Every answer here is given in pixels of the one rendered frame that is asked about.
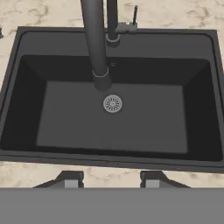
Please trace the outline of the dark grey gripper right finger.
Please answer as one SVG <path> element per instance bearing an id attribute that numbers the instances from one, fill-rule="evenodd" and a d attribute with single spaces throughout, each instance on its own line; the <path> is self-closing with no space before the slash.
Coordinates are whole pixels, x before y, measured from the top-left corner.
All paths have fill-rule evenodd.
<path id="1" fill-rule="evenodd" d="M 169 179 L 162 171 L 141 171 L 140 179 L 141 188 L 188 188 L 188 185 L 184 185 L 177 181 Z"/>

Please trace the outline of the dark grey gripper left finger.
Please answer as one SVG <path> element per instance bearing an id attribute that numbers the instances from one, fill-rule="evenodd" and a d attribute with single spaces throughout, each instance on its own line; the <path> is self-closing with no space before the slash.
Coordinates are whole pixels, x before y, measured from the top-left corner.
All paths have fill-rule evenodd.
<path id="1" fill-rule="evenodd" d="M 62 171 L 55 179 L 36 185 L 36 188 L 83 188 L 83 171 Z"/>

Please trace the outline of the black kitchen sink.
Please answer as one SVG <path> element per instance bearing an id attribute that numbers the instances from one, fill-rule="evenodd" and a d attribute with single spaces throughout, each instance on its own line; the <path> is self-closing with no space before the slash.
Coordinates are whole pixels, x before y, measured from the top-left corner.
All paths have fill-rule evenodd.
<path id="1" fill-rule="evenodd" d="M 81 28 L 19 28 L 0 90 L 0 160 L 224 172 L 216 31 L 124 34 L 107 65 L 112 85 L 99 91 Z M 108 95 L 119 112 L 104 109 Z"/>

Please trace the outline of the round grey sink drain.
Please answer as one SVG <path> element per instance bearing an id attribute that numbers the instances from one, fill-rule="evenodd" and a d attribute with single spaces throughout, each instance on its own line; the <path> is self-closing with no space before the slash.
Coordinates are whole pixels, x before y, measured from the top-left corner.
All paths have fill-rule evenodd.
<path id="1" fill-rule="evenodd" d="M 123 101 L 115 94 L 108 95 L 103 100 L 103 107 L 109 113 L 117 113 L 122 109 Z"/>

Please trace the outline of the dark grey sink tap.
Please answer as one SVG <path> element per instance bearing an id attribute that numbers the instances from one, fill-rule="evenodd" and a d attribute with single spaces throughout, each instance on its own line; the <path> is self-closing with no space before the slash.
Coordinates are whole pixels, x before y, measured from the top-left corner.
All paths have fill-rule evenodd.
<path id="1" fill-rule="evenodd" d="M 103 0 L 80 0 L 80 3 L 94 87 L 107 91 L 112 80 L 106 60 Z"/>

